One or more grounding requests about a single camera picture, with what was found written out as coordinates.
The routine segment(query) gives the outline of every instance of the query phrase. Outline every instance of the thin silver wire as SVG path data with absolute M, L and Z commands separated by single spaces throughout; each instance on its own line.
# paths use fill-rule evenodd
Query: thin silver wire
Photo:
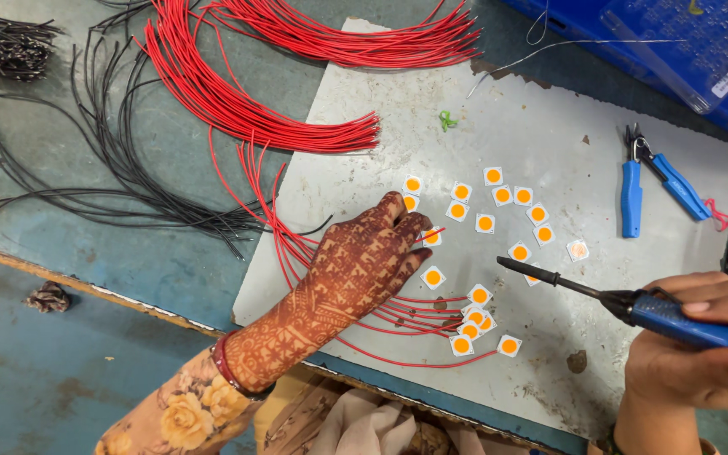
M 501 71 L 501 70 L 506 70 L 507 68 L 510 68 L 514 65 L 518 65 L 519 63 L 524 62 L 528 58 L 538 54 L 542 50 L 552 48 L 555 46 L 572 45 L 572 44 L 576 44 L 576 43 L 595 43 L 595 44 L 603 44 L 603 43 L 676 43 L 676 42 L 680 42 L 680 41 L 686 41 L 686 40 L 575 40 L 575 41 L 564 41 L 562 43 L 546 45 L 546 46 L 536 50 L 534 53 L 528 55 L 527 57 L 516 60 L 515 62 L 511 63 L 510 65 L 505 65 L 501 68 L 496 68 L 495 70 L 491 71 L 490 73 L 486 73 L 479 79 L 479 81 L 476 82 L 476 85 L 474 85 L 473 88 L 471 88 L 471 91 L 468 93 L 468 96 L 466 96 L 465 99 L 470 98 L 471 95 L 473 95 L 473 92 L 476 91 L 476 88 L 479 87 L 479 84 L 481 84 L 482 81 L 485 80 L 485 78 L 492 75 L 493 73 L 495 73 L 497 71 Z
M 535 43 L 530 42 L 530 33 L 532 33 L 532 29 L 535 28 L 535 25 L 538 24 L 538 21 L 541 20 L 543 17 L 543 32 L 541 32 L 541 38 L 538 39 Z M 530 46 L 535 46 L 538 43 L 541 43 L 543 41 L 543 37 L 547 34 L 547 21 L 549 20 L 549 0 L 547 0 L 547 5 L 543 7 L 543 13 L 541 13 L 541 16 L 538 16 L 538 19 L 535 20 L 534 23 L 530 26 L 530 29 L 527 30 L 527 44 Z

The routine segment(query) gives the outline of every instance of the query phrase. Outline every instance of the pliers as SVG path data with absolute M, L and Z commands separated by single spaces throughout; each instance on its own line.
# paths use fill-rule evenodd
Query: pliers
M 633 133 L 630 126 L 625 127 L 624 140 L 628 145 L 629 160 L 622 165 L 622 237 L 639 237 L 642 221 L 642 187 L 639 186 L 641 161 L 648 165 L 665 189 L 696 221 L 712 216 L 712 211 L 704 205 L 690 182 L 673 169 L 663 154 L 653 154 L 638 123 L 633 124 Z

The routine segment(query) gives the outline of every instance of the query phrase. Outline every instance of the blue wire stripper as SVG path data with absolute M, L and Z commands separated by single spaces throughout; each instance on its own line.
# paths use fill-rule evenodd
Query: blue wire stripper
M 658 287 L 648 291 L 597 291 L 561 278 L 559 273 L 539 269 L 509 257 L 499 256 L 496 262 L 544 283 L 563 286 L 594 297 L 617 319 L 629 326 L 639 326 L 699 349 L 728 347 L 728 326 L 693 321 L 681 312 L 680 301 Z
M 678 173 L 667 158 L 661 153 L 654 155 L 650 150 L 648 141 L 639 130 L 639 124 L 625 127 L 625 143 L 628 144 L 629 160 L 622 165 L 622 236 L 625 238 L 639 237 L 639 227 L 642 222 L 642 187 L 639 186 L 641 161 L 656 174 L 662 181 L 662 186 L 673 195 L 676 201 L 689 212 L 696 221 L 703 221 L 712 216 L 701 198 L 698 197 L 693 186 Z

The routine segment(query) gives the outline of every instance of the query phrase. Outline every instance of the yellow rose print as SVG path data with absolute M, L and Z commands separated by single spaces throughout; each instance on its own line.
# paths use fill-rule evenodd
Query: yellow rose print
M 215 418 L 216 428 L 235 419 L 248 405 L 243 396 L 221 375 L 215 377 L 212 384 L 204 389 L 201 402 L 204 403 L 204 406 L 209 407 L 209 412 Z
M 172 448 L 193 450 L 212 434 L 214 419 L 209 411 L 201 408 L 196 394 L 188 392 L 167 398 L 160 425 L 162 437 Z

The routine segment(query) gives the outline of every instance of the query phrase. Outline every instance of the bundle of red wires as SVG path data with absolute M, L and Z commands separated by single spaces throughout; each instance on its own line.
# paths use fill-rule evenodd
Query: bundle of red wires
M 461 12 L 465 0 L 448 16 L 430 22 L 443 2 L 419 25 L 375 33 L 324 26 L 283 0 L 215 0 L 202 9 L 239 33 L 342 67 L 434 68 L 481 54 L 473 47 L 481 30 L 469 32 L 475 20 L 468 17 L 470 10 Z M 219 16 L 243 21 L 257 33 L 241 30 Z
M 276 198 L 276 190 L 278 181 L 280 180 L 280 176 L 282 175 L 282 171 L 285 168 L 285 164 L 282 164 L 280 166 L 280 170 L 278 171 L 277 176 L 274 179 L 274 183 L 272 185 L 272 194 L 271 194 L 271 206 L 268 206 L 266 204 L 266 201 L 268 200 L 264 194 L 263 190 L 260 187 L 260 169 L 261 169 L 261 163 L 263 161 L 263 155 L 265 154 L 266 150 L 268 149 L 269 143 L 267 142 L 260 152 L 259 156 L 255 156 L 255 133 L 252 131 L 251 134 L 251 140 L 249 142 L 244 142 L 241 145 L 236 145 L 236 152 L 238 155 L 238 159 L 240 161 L 241 168 L 244 170 L 244 173 L 246 174 L 247 180 L 249 182 L 249 185 L 252 187 L 252 191 L 255 193 L 255 197 L 260 201 L 260 204 L 263 208 L 263 215 L 265 217 L 260 217 L 257 214 L 253 213 L 252 211 L 248 210 L 252 216 L 258 219 L 259 222 L 264 223 L 268 227 L 270 227 L 273 231 L 274 235 L 274 247 L 278 254 L 278 261 L 280 263 L 280 268 L 282 270 L 282 274 L 285 276 L 286 281 L 288 282 L 289 288 L 294 288 L 294 284 L 299 282 L 299 274 L 294 269 L 294 264 L 292 264 L 290 257 L 292 257 L 299 265 L 302 265 L 304 268 L 310 267 L 310 261 L 313 258 L 314 249 L 310 246 L 310 244 L 318 244 L 317 241 L 314 241 L 312 239 L 309 239 L 305 236 L 299 235 L 297 233 L 294 233 L 291 231 L 288 226 L 284 222 L 278 219 L 277 216 L 277 198 Z M 213 144 L 213 128 L 209 128 L 209 152 L 212 155 L 213 164 L 215 166 L 215 170 L 217 171 L 218 177 L 221 179 L 221 182 L 223 183 L 224 187 L 227 189 L 229 194 L 232 196 L 232 198 L 235 199 L 238 204 L 241 206 L 244 206 L 244 203 L 236 196 L 235 192 L 232 191 L 232 189 L 229 187 L 227 181 L 224 179 L 224 176 L 221 172 L 220 166 L 217 162 L 217 157 L 215 155 L 215 148 Z M 433 233 L 429 233 L 423 238 L 420 238 L 417 240 L 417 242 L 422 241 L 424 238 L 433 236 L 436 233 L 439 233 L 440 231 L 444 230 L 440 229 L 439 231 L 435 231 Z M 456 327 L 459 326 L 461 322 L 461 315 L 460 310 L 458 309 L 433 309 L 433 308 L 420 308 L 415 307 L 412 305 L 407 305 L 407 303 L 415 303 L 415 304 L 425 304 L 425 305 L 431 305 L 434 303 L 439 302 L 451 302 L 451 301 L 460 301 L 460 300 L 466 300 L 467 297 L 455 297 L 452 299 L 439 299 L 439 300 L 418 300 L 418 299 L 409 299 L 405 297 L 399 297 L 396 296 L 388 301 L 388 303 L 385 303 L 375 309 L 371 314 L 373 316 L 379 317 L 380 319 L 383 319 L 389 323 L 395 324 L 396 327 L 404 327 L 406 329 L 409 329 L 410 331 L 399 331 L 399 330 L 390 330 L 390 329 L 382 329 L 380 327 L 370 326 L 363 322 L 356 322 L 355 324 L 357 326 L 364 327 L 366 329 L 371 329 L 380 333 L 390 334 L 390 335 L 406 335 L 406 336 L 414 336 L 414 335 L 439 335 L 442 337 L 448 337 L 448 335 L 444 334 L 443 331 L 453 331 L 456 330 Z M 394 360 L 389 360 L 384 357 L 376 356 L 374 354 L 369 353 L 368 351 L 363 350 L 360 347 L 354 346 L 352 343 L 347 342 L 342 337 L 337 337 L 337 340 L 339 340 L 340 343 L 343 343 L 346 346 L 349 346 L 352 349 L 355 349 L 358 352 L 361 352 L 362 354 L 372 357 L 374 359 L 382 360 L 383 362 L 387 362 L 390 364 L 396 364 L 404 367 L 429 367 L 429 368 L 445 368 L 445 367 L 459 367 L 461 365 L 470 364 L 472 362 L 476 362 L 479 359 L 482 359 L 483 357 L 490 356 L 491 354 L 495 354 L 496 351 L 489 351 L 486 354 L 483 354 L 482 356 L 475 357 L 473 359 L 466 360 L 464 362 L 459 362 L 458 364 L 446 364 L 446 365 L 434 365 L 434 364 L 407 364 L 403 362 L 396 362 Z
M 286 150 L 340 153 L 370 149 L 378 144 L 375 112 L 340 125 L 309 125 L 290 119 L 258 103 L 240 87 L 223 50 L 217 26 L 189 10 L 189 0 L 152 0 L 158 19 L 145 27 L 145 52 L 159 76 L 181 104 L 198 118 L 224 133 L 250 141 L 256 131 L 260 143 Z M 197 20 L 191 26 L 190 17 Z M 221 78 L 201 58 L 196 36 L 201 25 L 215 30 L 234 85 Z

